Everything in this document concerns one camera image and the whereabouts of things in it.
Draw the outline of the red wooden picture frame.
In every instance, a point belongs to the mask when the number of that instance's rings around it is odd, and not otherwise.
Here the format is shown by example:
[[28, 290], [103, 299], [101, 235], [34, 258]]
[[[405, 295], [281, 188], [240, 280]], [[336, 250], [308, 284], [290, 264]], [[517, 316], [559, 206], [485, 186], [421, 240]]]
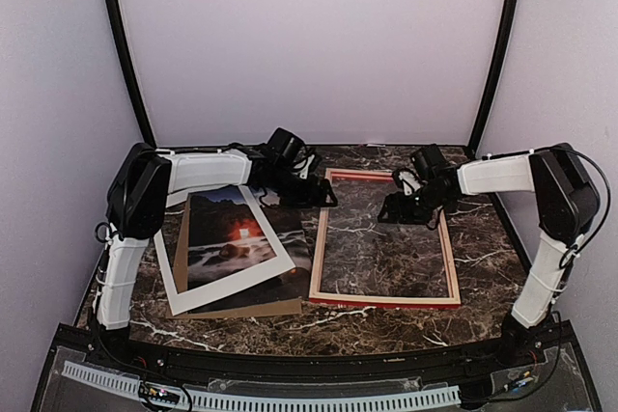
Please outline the red wooden picture frame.
[[[329, 168], [326, 171], [326, 178], [330, 182], [336, 178], [342, 179], [369, 179], [369, 180], [388, 180], [392, 179], [391, 174], [384, 171], [364, 171], [343, 168]], [[315, 253], [313, 261], [313, 271], [309, 289], [309, 298], [313, 302], [321, 302], [336, 305], [352, 306], [375, 306], [383, 308], [457, 308], [461, 305], [460, 286], [458, 283], [456, 266], [453, 258], [453, 251], [448, 233], [448, 227], [443, 211], [434, 213], [430, 226], [426, 226], [431, 231], [437, 231], [441, 243], [441, 253], [444, 259], [446, 270], [446, 281], [449, 289], [449, 296], [446, 298], [427, 298], [427, 297], [386, 297], [386, 296], [360, 296], [334, 294], [320, 291], [321, 277], [323, 274], [323, 253], [326, 236], [326, 224], [328, 211], [335, 207], [326, 207], [320, 212], [317, 237], [315, 241]]]

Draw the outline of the white mat board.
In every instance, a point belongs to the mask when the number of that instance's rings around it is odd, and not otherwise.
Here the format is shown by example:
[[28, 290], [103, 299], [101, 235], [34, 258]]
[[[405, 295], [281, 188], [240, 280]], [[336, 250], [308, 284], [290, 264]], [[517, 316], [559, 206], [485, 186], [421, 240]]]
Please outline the white mat board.
[[215, 190], [184, 189], [168, 196], [167, 205], [188, 202], [189, 222], [206, 257], [195, 271], [200, 284], [177, 289], [162, 232], [154, 247], [171, 313], [175, 316], [253, 287], [295, 267], [251, 190], [240, 185]]

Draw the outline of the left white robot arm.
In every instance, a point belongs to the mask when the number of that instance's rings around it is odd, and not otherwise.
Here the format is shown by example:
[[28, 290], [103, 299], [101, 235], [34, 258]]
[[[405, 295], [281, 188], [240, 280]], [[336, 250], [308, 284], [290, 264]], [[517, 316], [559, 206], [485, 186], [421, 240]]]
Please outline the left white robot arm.
[[283, 142], [258, 146], [230, 144], [222, 149], [156, 149], [134, 145], [107, 193], [104, 238], [108, 257], [98, 271], [92, 328], [104, 333], [98, 353], [116, 370], [136, 361], [127, 335], [130, 301], [144, 252], [160, 232], [165, 211], [174, 200], [211, 187], [265, 187], [292, 208], [335, 207], [329, 180], [316, 175], [321, 158], [313, 150], [304, 157], [302, 141], [285, 134]]

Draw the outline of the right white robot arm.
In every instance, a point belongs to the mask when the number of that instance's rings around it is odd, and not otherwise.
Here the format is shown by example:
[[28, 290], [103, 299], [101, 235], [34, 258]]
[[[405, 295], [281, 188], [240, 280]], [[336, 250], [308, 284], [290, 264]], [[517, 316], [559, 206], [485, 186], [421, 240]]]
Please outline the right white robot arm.
[[378, 214], [381, 223], [428, 225], [468, 196], [516, 191], [535, 196], [539, 247], [492, 348], [493, 360], [511, 368], [528, 354], [532, 330], [547, 319], [565, 290], [576, 258], [597, 231], [596, 216], [609, 212], [586, 170], [592, 162], [567, 143], [463, 164], [447, 161], [437, 145], [429, 145], [410, 159], [411, 169], [392, 174], [398, 190], [385, 197]]

